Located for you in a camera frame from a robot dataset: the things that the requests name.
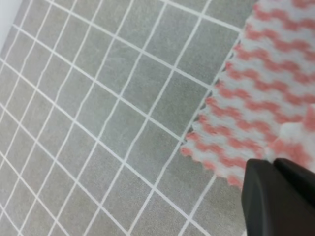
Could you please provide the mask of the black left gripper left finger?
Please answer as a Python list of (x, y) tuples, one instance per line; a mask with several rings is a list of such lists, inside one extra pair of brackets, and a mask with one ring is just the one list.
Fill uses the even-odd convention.
[(315, 207), (286, 181), (273, 163), (250, 159), (242, 189), (249, 236), (313, 236)]

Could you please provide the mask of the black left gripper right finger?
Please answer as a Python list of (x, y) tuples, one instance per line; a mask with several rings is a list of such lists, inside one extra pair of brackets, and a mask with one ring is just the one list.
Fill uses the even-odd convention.
[(315, 174), (284, 158), (277, 158), (273, 165), (293, 188), (311, 205), (315, 206)]

